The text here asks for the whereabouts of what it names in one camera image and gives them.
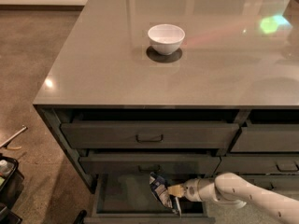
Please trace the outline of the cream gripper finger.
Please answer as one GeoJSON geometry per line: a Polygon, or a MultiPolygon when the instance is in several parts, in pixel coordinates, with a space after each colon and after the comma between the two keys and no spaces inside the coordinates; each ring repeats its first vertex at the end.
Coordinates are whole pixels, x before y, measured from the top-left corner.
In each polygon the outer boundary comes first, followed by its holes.
{"type": "Polygon", "coordinates": [[[170,186],[167,188],[168,193],[172,196],[178,197],[178,198],[182,198],[184,196],[184,188],[182,184],[178,184],[178,185],[174,185],[174,186],[170,186]]]}

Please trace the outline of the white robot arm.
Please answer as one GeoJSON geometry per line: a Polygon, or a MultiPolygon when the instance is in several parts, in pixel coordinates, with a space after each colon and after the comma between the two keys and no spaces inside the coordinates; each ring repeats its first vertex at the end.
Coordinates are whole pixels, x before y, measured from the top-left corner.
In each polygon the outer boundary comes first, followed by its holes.
{"type": "Polygon", "coordinates": [[[237,206],[251,203],[282,224],[299,224],[297,200],[255,186],[233,173],[223,173],[214,179],[189,179],[167,189],[170,195],[184,197],[190,202],[213,202],[237,206]]]}

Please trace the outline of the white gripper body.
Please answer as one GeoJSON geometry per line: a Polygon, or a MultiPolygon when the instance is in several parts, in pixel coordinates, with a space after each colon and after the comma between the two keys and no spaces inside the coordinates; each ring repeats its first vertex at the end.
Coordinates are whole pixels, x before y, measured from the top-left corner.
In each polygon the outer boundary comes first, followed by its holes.
{"type": "Polygon", "coordinates": [[[190,202],[201,202],[199,194],[199,179],[190,179],[183,184],[184,197],[190,202]]]}

